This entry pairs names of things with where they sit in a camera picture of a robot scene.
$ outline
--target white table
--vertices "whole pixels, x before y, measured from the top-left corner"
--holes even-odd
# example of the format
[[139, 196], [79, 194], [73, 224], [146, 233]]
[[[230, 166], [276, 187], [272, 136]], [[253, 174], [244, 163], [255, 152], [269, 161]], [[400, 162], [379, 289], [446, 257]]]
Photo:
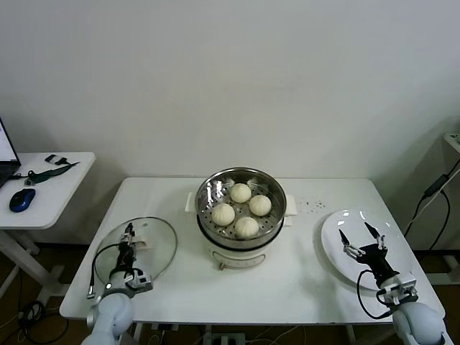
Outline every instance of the white table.
[[[110, 230], [134, 217], [159, 216], [175, 227], [178, 251], [153, 290], [134, 297], [135, 321], [303, 325], [390, 322], [390, 318], [375, 321], [364, 314], [355, 284], [331, 266], [321, 245], [322, 223], [328, 215], [344, 208], [365, 208], [399, 231], [369, 180], [280, 179], [285, 192], [296, 199], [298, 215], [293, 226], [281, 231], [261, 265], [223, 271], [206, 252], [195, 216], [184, 212], [188, 193], [197, 190], [201, 182], [200, 178], [127, 178], [70, 285], [60, 306], [61, 315], [82, 319], [88, 314], [93, 303], [86, 300], [91, 260]], [[317, 201], [326, 207], [316, 207]], [[419, 301], [444, 316], [427, 277], [413, 254], [411, 258]], [[102, 288], [97, 282], [96, 292]], [[371, 313], [385, 311], [376, 301], [375, 292], [364, 291], [362, 295]]]
[[[0, 287], [0, 297], [17, 274], [18, 267], [43, 286], [38, 300], [45, 305], [50, 296], [64, 296], [68, 289], [68, 285], [58, 281], [64, 267], [57, 265], [51, 272], [45, 270], [31, 256], [38, 254], [39, 249], [23, 231], [47, 229], [54, 225], [96, 158], [92, 152], [19, 153], [22, 166], [17, 173], [27, 175], [29, 170], [40, 173], [57, 168], [57, 165], [45, 162], [51, 153], [66, 157], [68, 162], [80, 163], [64, 174], [33, 187], [24, 186], [24, 179], [21, 179], [7, 181], [0, 188], [0, 251], [17, 264]], [[10, 211], [9, 201], [23, 188], [34, 188], [37, 191], [34, 200], [23, 212]]]

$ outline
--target cable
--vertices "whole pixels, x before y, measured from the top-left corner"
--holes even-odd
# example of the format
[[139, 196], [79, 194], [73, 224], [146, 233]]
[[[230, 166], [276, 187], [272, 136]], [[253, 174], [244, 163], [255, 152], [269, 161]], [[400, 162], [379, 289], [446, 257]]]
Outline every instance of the cable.
[[24, 335], [24, 332], [22, 332], [22, 330], [19, 331], [19, 333], [17, 334], [17, 339], [16, 339], [16, 340], [17, 340], [17, 342], [18, 342], [19, 344], [20, 344], [20, 343], [23, 343], [24, 340], [26, 340], [26, 336]]
[[367, 311], [366, 307], [364, 307], [364, 304], [362, 302], [362, 299], [361, 299], [361, 293], [359, 292], [359, 283], [361, 282], [361, 277], [364, 273], [372, 273], [371, 270], [364, 270], [364, 271], [361, 271], [361, 273], [359, 273], [359, 276], [358, 276], [358, 281], [356, 282], [356, 294], [358, 295], [358, 301], [359, 301], [359, 304], [362, 308], [362, 310], [367, 314], [367, 316], [369, 316], [370, 318], [373, 318], [374, 320], [381, 320], [383, 318], [386, 318], [388, 316], [390, 316], [392, 314], [392, 311], [389, 310], [389, 311], [385, 311], [382, 315], [379, 315], [379, 316], [373, 316], [369, 311]]
[[408, 223], [408, 225], [406, 226], [406, 229], [405, 231], [407, 232], [410, 225], [415, 221], [417, 220], [418, 217], [420, 217], [420, 215], [424, 212], [424, 210], [426, 210], [427, 207], [429, 207], [429, 205], [436, 199], [436, 197], [441, 194], [441, 191], [444, 189], [444, 187], [446, 187], [446, 185], [452, 181], [452, 179], [458, 174], [460, 173], [460, 169], [458, 169], [440, 188], [439, 190], [433, 195], [433, 197], [431, 198], [431, 200], [429, 202], [427, 202], [427, 204], [420, 210], [420, 212], [418, 213], [418, 215], [412, 219], [412, 221], [410, 221]]
[[251, 344], [251, 343], [255, 343], [256, 341], [271, 341], [270, 345], [274, 344], [274, 345], [280, 345], [279, 343], [277, 343], [276, 341], [272, 340], [272, 339], [254, 339], [254, 340], [247, 340], [246, 341], [246, 344]]
[[158, 334], [154, 334], [153, 336], [151, 336], [151, 337], [149, 338], [149, 341], [147, 342], [147, 345], [150, 345], [150, 342], [151, 342], [153, 339], [155, 339], [155, 338], [158, 338], [158, 343], [157, 343], [157, 345], [160, 345], [160, 344], [161, 344], [161, 338], [160, 338], [160, 336], [158, 336]]
[[19, 297], [17, 300], [17, 312], [22, 309], [22, 270], [19, 269]]
[[262, 333], [259, 333], [256, 335], [256, 337], [254, 338], [255, 339], [258, 339], [260, 336], [263, 336], [264, 334], [266, 334], [270, 329], [272, 329], [273, 326], [270, 326], [269, 328], [267, 328], [265, 331], [263, 331]]
[[[414, 220], [414, 218], [417, 216], [417, 213], [418, 213], [418, 209], [420, 208], [420, 205], [422, 204], [422, 201], [424, 201], [426, 198], [425, 196], [423, 196], [420, 201], [418, 201], [418, 204], [417, 204], [417, 207], [415, 208], [415, 212], [414, 212], [414, 215], [412, 216], [412, 221]], [[410, 228], [412, 228], [412, 225], [413, 223], [409, 223], [408, 227], [406, 228], [405, 230], [405, 233], [404, 233], [404, 237], [407, 237], [407, 235], [409, 234], [409, 230]]]
[[33, 339], [29, 334], [29, 330], [33, 326], [35, 326], [37, 323], [39, 323], [40, 321], [43, 321], [46, 318], [60, 316], [59, 313], [53, 313], [50, 315], [45, 315], [45, 313], [46, 313], [45, 306], [43, 305], [43, 303], [41, 303], [38, 300], [35, 300], [31, 303], [26, 304], [25, 307], [22, 309], [22, 316], [18, 320], [19, 328], [24, 333], [26, 339], [33, 344], [45, 345], [45, 344], [54, 343], [60, 340], [64, 336], [65, 332], [67, 332], [68, 330], [69, 320], [64, 318], [65, 328], [64, 328], [64, 331], [61, 334], [59, 334], [59, 336], [53, 339], [50, 339], [50, 340], [46, 340], [46, 341], [38, 341], [38, 340]]
[[276, 344], [277, 341], [278, 341], [282, 336], [285, 336], [286, 334], [288, 334], [288, 333], [294, 331], [294, 330], [297, 329], [297, 328], [299, 328], [299, 326], [292, 327], [291, 329], [287, 330], [286, 332], [281, 333], [279, 336], [277, 336], [277, 337], [275, 338], [274, 341], [272, 341], [272, 342], [270, 343], [270, 345]]
[[89, 285], [94, 286], [94, 267], [96, 266], [96, 259], [98, 258], [98, 256], [102, 252], [106, 251], [108, 248], [117, 247], [118, 245], [119, 245], [118, 243], [110, 244], [108, 246], [105, 246], [104, 248], [102, 248], [96, 253], [96, 255], [94, 256], [93, 262], [91, 263], [91, 279], [89, 281]]
[[199, 340], [195, 341], [192, 345], [196, 345], [200, 342], [201, 339], [203, 339], [204, 337], [206, 336], [206, 333], [204, 333], [204, 335], [202, 335]]
[[19, 331], [19, 330], [20, 330], [20, 328], [17, 328], [17, 329], [15, 329], [14, 331], [12, 331], [10, 334], [8, 334], [8, 336], [5, 338], [5, 340], [3, 340], [3, 341], [0, 343], [0, 345], [5, 345], [6, 342], [7, 342], [17, 331]]
[[13, 322], [14, 320], [16, 320], [17, 318], [17, 315], [13, 316], [12, 318], [10, 318], [7, 322], [5, 322], [3, 325], [0, 326], [0, 328], [3, 328], [5, 327], [6, 325], [9, 325], [11, 322]]
[[451, 171], [449, 171], [449, 172], [447, 173], [448, 176], [451, 175], [451, 173], [455, 170], [455, 168], [457, 167], [457, 165], [458, 165], [459, 163], [460, 163], [460, 159], [457, 160], [457, 162], [456, 162], [456, 163], [454, 164], [454, 166], [452, 167]]
[[449, 198], [447, 198], [447, 195], [444, 193], [443, 190], [441, 190], [441, 194], [442, 194], [443, 197], [446, 199], [446, 203], [447, 203], [447, 214], [446, 214], [446, 219], [444, 220], [443, 227], [442, 227], [441, 230], [439, 231], [438, 236], [437, 236], [436, 239], [434, 240], [434, 242], [433, 242], [433, 244], [431, 245], [431, 247], [430, 247], [429, 250], [432, 250], [433, 247], [436, 245], [436, 243], [438, 243], [439, 238], [440, 238], [441, 235], [443, 234], [444, 230], [446, 230], [447, 222], [449, 221], [449, 216], [451, 215], [451, 203], [450, 203], [450, 201], [449, 201]]
[[[60, 340], [64, 336], [65, 332], [67, 332], [68, 327], [69, 327], [69, 320], [67, 320], [65, 318], [64, 318], [64, 320], [65, 320], [64, 331], [54, 339], [51, 339], [51, 340], [48, 340], [48, 341], [37, 341], [37, 340], [34, 340], [29, 335], [29, 329], [31, 327], [35, 326], [37, 323], [39, 323], [40, 321], [42, 321], [42, 320], [44, 320], [46, 318], [50, 318], [50, 317], [53, 317], [53, 316], [60, 316], [60, 314], [59, 313], [53, 313], [53, 314], [50, 314], [50, 315], [45, 315], [45, 313], [46, 313], [45, 306], [43, 305], [43, 303], [41, 303], [38, 300], [35, 300], [35, 301], [31, 302], [31, 303], [28, 303], [28, 304], [25, 305], [25, 307], [22, 307], [22, 287], [23, 287], [22, 270], [19, 270], [19, 298], [18, 298], [18, 321], [17, 321], [18, 324], [19, 324], [19, 328], [14, 333], [16, 333], [17, 331], [21, 331], [28, 341], [30, 341], [33, 344], [39, 344], [39, 345], [51, 344], [51, 343], [54, 343], [54, 342]], [[12, 333], [4, 341], [4, 343], [6, 343], [6, 341], [9, 338], [11, 338], [14, 333]]]

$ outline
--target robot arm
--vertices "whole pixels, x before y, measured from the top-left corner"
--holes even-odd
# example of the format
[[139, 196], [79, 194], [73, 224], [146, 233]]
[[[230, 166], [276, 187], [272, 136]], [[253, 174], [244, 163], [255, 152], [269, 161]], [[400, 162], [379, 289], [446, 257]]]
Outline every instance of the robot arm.
[[442, 317], [427, 305], [416, 302], [416, 279], [410, 274], [394, 271], [385, 259], [388, 252], [385, 235], [381, 236], [368, 223], [365, 225], [377, 243], [357, 248], [339, 230], [344, 252], [358, 263], [370, 267], [380, 288], [376, 297], [390, 309], [397, 335], [406, 345], [453, 345]]
[[103, 298], [97, 308], [93, 331], [82, 345], [115, 345], [115, 339], [132, 323], [134, 309], [131, 298], [123, 293], [112, 293]]
[[[90, 314], [92, 321], [95, 321], [93, 331], [83, 341], [83, 345], [114, 345], [133, 321], [134, 309], [131, 298], [137, 293], [152, 289], [150, 275], [134, 266], [136, 261], [134, 237], [133, 226], [129, 223], [117, 245], [119, 255], [115, 268], [110, 273], [110, 282], [107, 283], [96, 309], [93, 309]], [[90, 283], [88, 299], [94, 298], [95, 295]]]

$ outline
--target glass lid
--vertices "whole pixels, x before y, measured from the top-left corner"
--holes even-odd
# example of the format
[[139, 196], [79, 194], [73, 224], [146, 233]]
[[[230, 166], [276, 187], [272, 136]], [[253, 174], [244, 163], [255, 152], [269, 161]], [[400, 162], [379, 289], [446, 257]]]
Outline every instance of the glass lid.
[[[96, 253], [111, 244], [118, 244], [130, 226], [134, 231], [133, 242], [136, 252], [133, 267], [148, 272], [153, 282], [170, 266], [178, 248], [177, 234], [166, 220], [152, 216], [125, 221], [103, 239]], [[98, 255], [95, 265], [96, 276], [103, 284], [109, 282], [110, 272], [115, 268], [118, 256], [118, 247], [108, 248]]]

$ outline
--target blue mouse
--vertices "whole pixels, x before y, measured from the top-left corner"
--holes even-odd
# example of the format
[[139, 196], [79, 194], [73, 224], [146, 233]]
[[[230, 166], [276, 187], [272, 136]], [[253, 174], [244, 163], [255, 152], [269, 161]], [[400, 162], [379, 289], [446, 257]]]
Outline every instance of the blue mouse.
[[9, 201], [9, 209], [13, 212], [23, 212], [27, 210], [34, 197], [35, 189], [24, 188], [12, 196]]

